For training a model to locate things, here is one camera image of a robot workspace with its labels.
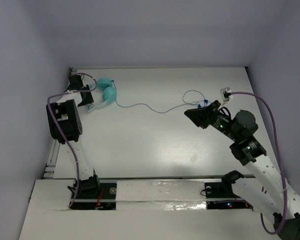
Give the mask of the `teal cat ear headphones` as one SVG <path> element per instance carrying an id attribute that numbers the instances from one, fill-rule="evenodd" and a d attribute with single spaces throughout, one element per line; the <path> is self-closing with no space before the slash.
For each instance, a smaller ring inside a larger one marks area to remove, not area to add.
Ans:
<path id="1" fill-rule="evenodd" d="M 117 99 L 117 90 L 114 87 L 114 81 L 109 78 L 99 78 L 96 83 L 90 83 L 88 86 L 90 90 L 93 88 L 101 90 L 103 100 L 103 102 L 100 104 L 89 103 L 86 107 L 88 113 L 92 112 L 93 110 L 103 109 L 115 102 Z"/>

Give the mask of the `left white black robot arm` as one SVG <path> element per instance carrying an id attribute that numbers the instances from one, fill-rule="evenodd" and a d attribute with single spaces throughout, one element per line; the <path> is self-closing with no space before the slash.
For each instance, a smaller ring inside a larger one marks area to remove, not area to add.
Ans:
<path id="1" fill-rule="evenodd" d="M 47 98 L 46 111 L 51 137 L 61 145 L 67 145 L 69 160 L 74 168 L 76 179 L 67 188 L 73 193 L 70 205 L 77 198 L 99 198 L 102 195 L 100 180 L 85 156 L 80 136 L 83 126 L 76 104 L 76 97 L 94 91 L 96 87 L 79 83 L 75 88 L 68 87 L 63 93 Z"/>

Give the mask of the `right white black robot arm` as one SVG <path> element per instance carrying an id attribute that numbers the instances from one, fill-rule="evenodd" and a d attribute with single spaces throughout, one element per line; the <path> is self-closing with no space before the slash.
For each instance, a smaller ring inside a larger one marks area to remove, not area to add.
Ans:
<path id="1" fill-rule="evenodd" d="M 184 112 L 197 127 L 213 127 L 233 141 L 232 155 L 263 186 L 263 191 L 251 185 L 237 170 L 221 178 L 221 192 L 228 197 L 233 195 L 243 199 L 267 219 L 275 234 L 282 240 L 300 240 L 300 196 L 282 177 L 281 171 L 273 165 L 265 148 L 254 137 L 258 130 L 255 116 L 240 110 L 234 117 L 230 111 L 214 101 L 210 105 L 188 109 Z"/>

